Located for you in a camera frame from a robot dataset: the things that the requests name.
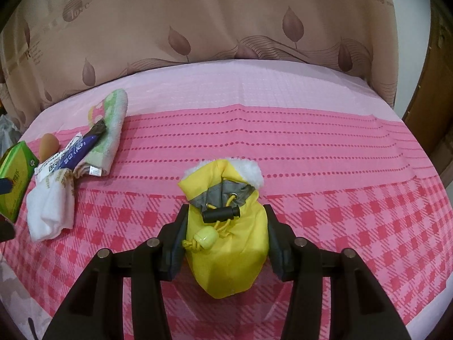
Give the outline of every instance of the metal screw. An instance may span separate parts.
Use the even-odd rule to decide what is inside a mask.
[[[110,254],[110,251],[109,251],[107,248],[100,249],[100,250],[97,252],[97,256],[98,256],[99,258],[105,258],[105,257],[107,257],[109,254]]]
[[[153,247],[157,247],[158,245],[160,244],[160,240],[156,237],[152,237],[151,239],[148,239],[146,241],[146,245],[153,248]]]
[[[356,251],[354,249],[351,249],[351,248],[346,248],[344,251],[343,251],[343,254],[348,257],[348,258],[354,258],[356,256]]]
[[[304,237],[297,237],[294,239],[294,244],[297,245],[298,247],[304,247],[308,244],[308,240],[305,239]]]

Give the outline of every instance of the egg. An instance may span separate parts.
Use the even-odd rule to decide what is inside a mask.
[[[60,149],[60,142],[53,134],[44,134],[39,143],[39,162],[46,161],[49,157],[53,156]]]

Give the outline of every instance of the plastic bag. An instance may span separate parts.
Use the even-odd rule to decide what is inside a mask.
[[[190,203],[183,246],[192,273],[213,298],[243,292],[252,286],[269,251],[267,215],[257,201],[261,170],[254,161],[230,159],[212,161],[189,173],[179,186]],[[238,206],[240,217],[203,222],[207,208],[228,205]],[[207,249],[199,244],[205,243],[202,235],[209,240]]]
[[[0,158],[13,145],[19,142],[21,133],[7,115],[0,116]]]

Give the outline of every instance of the white label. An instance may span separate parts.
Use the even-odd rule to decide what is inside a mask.
[[[102,176],[102,169],[98,169],[97,167],[90,166],[90,175],[93,176]]]

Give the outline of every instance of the yellow drawstring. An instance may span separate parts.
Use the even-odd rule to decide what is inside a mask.
[[[225,203],[225,207],[228,207],[231,202],[234,201],[234,199],[237,197],[236,194],[230,195],[228,200]],[[206,204],[206,207],[208,209],[216,209],[216,206],[213,206],[212,204]],[[214,225],[214,229],[219,233],[219,236],[221,237],[226,237],[229,234],[229,231],[226,231],[228,226],[230,226],[231,219],[229,218],[228,220],[225,221],[225,224],[221,225],[220,221],[217,221]],[[192,250],[192,251],[201,251],[202,246],[200,245],[199,242],[197,242],[195,239],[192,240],[183,240],[183,247],[187,250]]]

